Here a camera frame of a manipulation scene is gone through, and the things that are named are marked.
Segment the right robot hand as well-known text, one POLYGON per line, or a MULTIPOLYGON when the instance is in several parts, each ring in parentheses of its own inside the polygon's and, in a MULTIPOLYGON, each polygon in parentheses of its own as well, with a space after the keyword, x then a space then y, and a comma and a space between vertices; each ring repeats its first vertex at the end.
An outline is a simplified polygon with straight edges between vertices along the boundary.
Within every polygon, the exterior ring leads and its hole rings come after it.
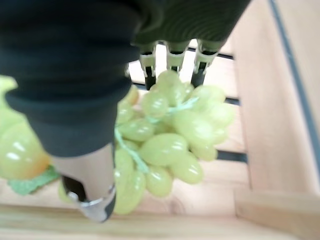
POLYGON ((247 0, 3 0, 0 72, 6 93, 52 156, 81 212, 106 221, 116 202, 114 127, 125 74, 155 41, 209 42, 217 52, 247 0))

